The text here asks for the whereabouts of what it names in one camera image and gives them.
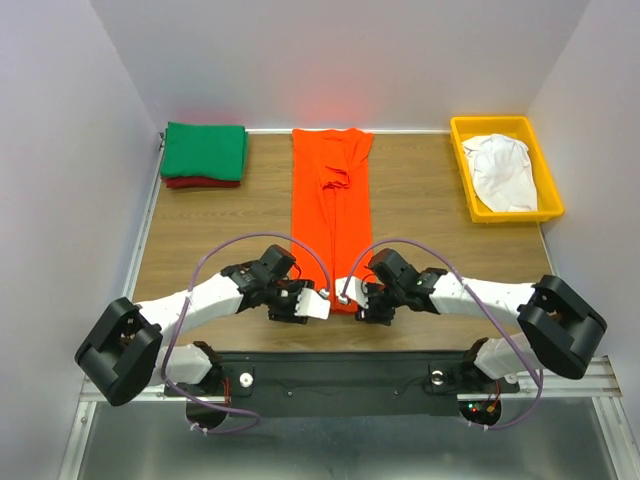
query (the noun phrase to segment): green towel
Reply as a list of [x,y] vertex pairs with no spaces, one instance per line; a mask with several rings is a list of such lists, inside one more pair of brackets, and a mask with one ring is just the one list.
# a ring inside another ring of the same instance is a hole
[[249,134],[238,125],[169,122],[160,175],[240,181],[248,141]]

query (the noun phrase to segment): yellow basket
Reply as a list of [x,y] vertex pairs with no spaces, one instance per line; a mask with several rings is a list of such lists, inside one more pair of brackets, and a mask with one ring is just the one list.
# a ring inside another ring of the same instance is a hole
[[[462,142],[476,135],[491,135],[492,133],[501,133],[511,138],[517,138],[529,147],[533,181],[538,190],[537,211],[492,212],[475,194]],[[527,117],[453,117],[451,119],[451,141],[456,152],[471,220],[475,223],[546,222],[550,218],[559,217],[564,213],[564,207],[553,183],[551,172],[544,161],[542,150]]]

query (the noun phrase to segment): crumpled white cloth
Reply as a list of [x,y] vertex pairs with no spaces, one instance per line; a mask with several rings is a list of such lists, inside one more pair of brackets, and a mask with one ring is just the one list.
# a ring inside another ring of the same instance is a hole
[[473,188],[494,212],[538,210],[538,194],[529,148],[520,140],[495,133],[462,142]]

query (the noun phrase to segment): wooden table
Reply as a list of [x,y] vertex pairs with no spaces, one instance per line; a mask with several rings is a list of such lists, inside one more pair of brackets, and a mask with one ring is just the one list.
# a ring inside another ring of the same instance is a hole
[[[161,187],[134,300],[187,287],[197,261],[220,242],[252,231],[291,229],[290,135],[252,135],[239,189]],[[409,237],[446,255],[460,272],[499,282],[532,282],[549,273],[538,227],[471,223],[448,135],[378,135],[369,156],[373,237]],[[254,259],[276,239],[251,239],[212,258],[204,280],[220,268]],[[416,268],[439,262],[412,247],[397,250]],[[181,336],[217,350],[466,349],[498,336],[487,320],[399,309],[391,327],[332,316],[290,325],[267,319],[266,307],[216,319]]]

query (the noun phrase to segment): gray wall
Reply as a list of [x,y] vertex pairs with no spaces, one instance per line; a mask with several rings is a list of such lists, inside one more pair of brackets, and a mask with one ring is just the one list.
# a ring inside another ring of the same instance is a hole
[[50,480],[73,355],[120,293],[157,130],[88,2],[1,2],[0,32],[0,476]]
[[530,110],[566,213],[545,226],[558,271],[609,322],[640,436],[640,3],[593,0]]
[[158,127],[523,113],[588,0],[91,0]]

